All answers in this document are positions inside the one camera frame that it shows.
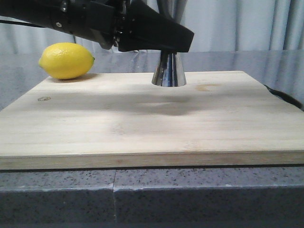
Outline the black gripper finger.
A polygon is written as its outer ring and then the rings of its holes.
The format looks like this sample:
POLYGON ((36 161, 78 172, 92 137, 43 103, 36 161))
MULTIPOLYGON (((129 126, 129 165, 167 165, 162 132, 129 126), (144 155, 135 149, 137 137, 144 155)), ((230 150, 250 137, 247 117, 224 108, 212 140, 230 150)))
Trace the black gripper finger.
POLYGON ((141 0, 132 1, 122 33, 119 35, 118 50, 162 50, 171 53, 188 52, 194 32, 168 19, 141 0))

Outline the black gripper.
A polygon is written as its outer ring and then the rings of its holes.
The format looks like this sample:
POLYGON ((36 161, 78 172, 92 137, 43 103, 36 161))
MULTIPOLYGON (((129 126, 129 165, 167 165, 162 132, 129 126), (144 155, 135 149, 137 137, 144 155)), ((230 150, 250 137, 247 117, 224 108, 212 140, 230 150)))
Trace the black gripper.
POLYGON ((54 29, 109 50, 128 0, 2 0, 0 14, 14 24, 54 29))

